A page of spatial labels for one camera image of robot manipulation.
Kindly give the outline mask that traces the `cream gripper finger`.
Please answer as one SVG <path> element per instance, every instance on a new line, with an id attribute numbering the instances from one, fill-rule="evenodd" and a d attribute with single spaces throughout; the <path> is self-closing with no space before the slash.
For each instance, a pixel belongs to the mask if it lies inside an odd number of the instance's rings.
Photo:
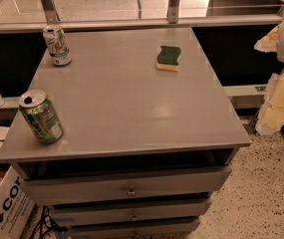
<path id="1" fill-rule="evenodd" d="M 276 52 L 278 30 L 279 26 L 274 27 L 266 36 L 256 42 L 254 49 L 264 53 Z"/>
<path id="2" fill-rule="evenodd" d="M 284 125 L 284 73 L 273 74 L 266 86 L 264 103 L 261 106 L 256 131 L 261 135 L 272 134 Z"/>

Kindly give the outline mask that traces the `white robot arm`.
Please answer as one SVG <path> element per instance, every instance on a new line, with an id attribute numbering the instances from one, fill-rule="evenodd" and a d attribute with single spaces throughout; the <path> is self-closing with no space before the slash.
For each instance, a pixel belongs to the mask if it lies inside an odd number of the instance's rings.
<path id="1" fill-rule="evenodd" d="M 275 52 L 278 61 L 284 63 L 284 19 L 266 36 L 258 40 L 254 49 L 264 53 Z M 284 73 L 273 74 L 270 77 L 255 128 L 259 134 L 266 135 L 279 131 L 283 125 Z"/>

